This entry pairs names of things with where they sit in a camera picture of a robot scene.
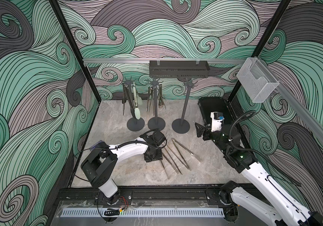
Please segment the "dark utensil rack stand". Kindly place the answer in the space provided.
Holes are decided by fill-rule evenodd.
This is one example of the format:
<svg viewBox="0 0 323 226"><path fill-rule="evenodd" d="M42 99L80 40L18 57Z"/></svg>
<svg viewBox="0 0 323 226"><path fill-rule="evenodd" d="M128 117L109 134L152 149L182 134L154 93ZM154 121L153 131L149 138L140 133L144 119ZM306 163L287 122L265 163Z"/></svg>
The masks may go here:
<svg viewBox="0 0 323 226"><path fill-rule="evenodd" d="M184 105L183 105L182 115L180 118L175 119L172 122L172 129L178 134L185 134L185 133L189 132L189 130L190 130L190 124L185 119L185 115L186 115L186 111L187 111L187 106L188 106L188 102L189 102L189 98L190 98L191 89L194 86L195 86L195 83L193 82L193 80L189 80L188 82L185 83L185 87L187 89L187 92L186 92L186 98L185 98Z"/></svg>
<svg viewBox="0 0 323 226"><path fill-rule="evenodd" d="M156 79L153 79L151 82L150 82L150 85L151 85L151 95L152 95L152 98L151 98L151 101L153 103L153 109L154 109L154 116L153 118L151 118L149 121L148 121L148 128L150 130L163 130L165 128L165 120L161 117L158 116L158 94L159 94L159 91L158 91L158 88L159 88L159 85L160 83L156 80Z"/></svg>
<svg viewBox="0 0 323 226"><path fill-rule="evenodd" d="M136 85L133 80L126 79L122 82L122 104L123 115L125 112L125 104L128 102L132 117L127 121L127 128L130 131L140 131L145 125L144 119L141 117L139 106L142 105L142 99L139 96Z"/></svg>

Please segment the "clear metal tongs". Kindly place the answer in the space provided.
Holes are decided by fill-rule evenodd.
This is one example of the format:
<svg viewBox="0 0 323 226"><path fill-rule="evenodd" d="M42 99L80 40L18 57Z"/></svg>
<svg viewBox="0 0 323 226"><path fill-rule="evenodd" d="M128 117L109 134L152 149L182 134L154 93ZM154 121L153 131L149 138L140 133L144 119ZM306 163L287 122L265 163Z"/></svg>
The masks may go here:
<svg viewBox="0 0 323 226"><path fill-rule="evenodd" d="M164 103L164 100L163 100L162 84L161 83L158 85L158 98L159 98L159 100L158 100L158 107L159 108L163 108L163 107L166 108L165 103Z"/></svg>

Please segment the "green metal tongs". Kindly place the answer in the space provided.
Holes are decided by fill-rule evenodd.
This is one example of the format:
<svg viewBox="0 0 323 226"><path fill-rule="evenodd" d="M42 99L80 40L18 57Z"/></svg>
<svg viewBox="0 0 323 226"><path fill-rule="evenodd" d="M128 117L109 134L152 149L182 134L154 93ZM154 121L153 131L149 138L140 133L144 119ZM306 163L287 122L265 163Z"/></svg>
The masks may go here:
<svg viewBox="0 0 323 226"><path fill-rule="evenodd" d="M141 119L141 113L140 113L140 109L139 109L139 105L142 105L142 99L136 89L136 85L135 83L133 83L132 85L132 89L133 89L133 95L134 95L134 102L135 102L135 107L134 107L134 114L135 114L135 118L137 120Z"/></svg>

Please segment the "black metal tongs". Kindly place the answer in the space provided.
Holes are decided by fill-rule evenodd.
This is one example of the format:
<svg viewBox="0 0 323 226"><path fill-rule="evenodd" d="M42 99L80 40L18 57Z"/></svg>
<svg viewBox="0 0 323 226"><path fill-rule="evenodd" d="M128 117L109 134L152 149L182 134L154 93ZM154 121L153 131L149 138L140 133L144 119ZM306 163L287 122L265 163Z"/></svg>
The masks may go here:
<svg viewBox="0 0 323 226"><path fill-rule="evenodd" d="M131 97L131 92L129 90L129 86L126 85L126 84L122 84L123 86L123 103L125 104L126 102L129 103L129 106L130 106L130 112L131 112L131 115L132 117L135 118L135 114L134 114L134 101Z"/></svg>

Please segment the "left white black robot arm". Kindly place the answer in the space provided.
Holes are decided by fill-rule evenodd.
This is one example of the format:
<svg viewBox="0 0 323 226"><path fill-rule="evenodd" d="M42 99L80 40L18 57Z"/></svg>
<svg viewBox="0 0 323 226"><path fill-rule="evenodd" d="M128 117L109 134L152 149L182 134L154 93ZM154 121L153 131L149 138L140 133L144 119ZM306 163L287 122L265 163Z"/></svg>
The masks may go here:
<svg viewBox="0 0 323 226"><path fill-rule="evenodd" d="M119 188L111 178L118 163L136 155L144 156L145 162L162 159L162 149L167 145L166 136L160 129L147 131L132 141L108 145L99 141L81 164L81 169L93 188L108 199L118 198Z"/></svg>

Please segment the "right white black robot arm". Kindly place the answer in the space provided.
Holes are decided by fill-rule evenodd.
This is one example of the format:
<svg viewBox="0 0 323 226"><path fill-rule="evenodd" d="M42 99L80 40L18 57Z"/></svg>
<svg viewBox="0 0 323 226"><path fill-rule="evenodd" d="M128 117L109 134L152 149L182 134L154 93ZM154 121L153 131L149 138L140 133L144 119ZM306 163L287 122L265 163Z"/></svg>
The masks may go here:
<svg viewBox="0 0 323 226"><path fill-rule="evenodd" d="M269 226L323 226L323 216L311 211L267 173L252 151L240 145L241 135L237 129L195 124L197 137L212 140L223 152L227 163L248 179L267 199L267 203L254 197L241 185L229 181L221 187L220 196L224 204L239 205Z"/></svg>

